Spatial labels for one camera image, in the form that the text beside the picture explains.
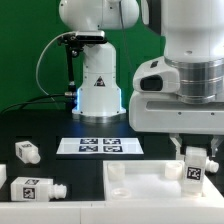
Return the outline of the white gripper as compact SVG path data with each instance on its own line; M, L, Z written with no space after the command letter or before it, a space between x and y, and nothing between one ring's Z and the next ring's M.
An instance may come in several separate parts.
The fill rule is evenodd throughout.
M169 138L175 145L177 160L184 159L179 134L214 135L211 152L215 157L224 141L224 103L190 105L171 94L134 91L129 103L129 123L137 132L171 133Z

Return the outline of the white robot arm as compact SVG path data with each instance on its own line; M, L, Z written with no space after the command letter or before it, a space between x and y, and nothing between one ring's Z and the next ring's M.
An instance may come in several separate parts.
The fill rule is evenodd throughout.
M129 122L139 132L208 134L224 142L224 0L61 0L59 13L77 38L123 29L141 19L165 38L161 57L133 77Z

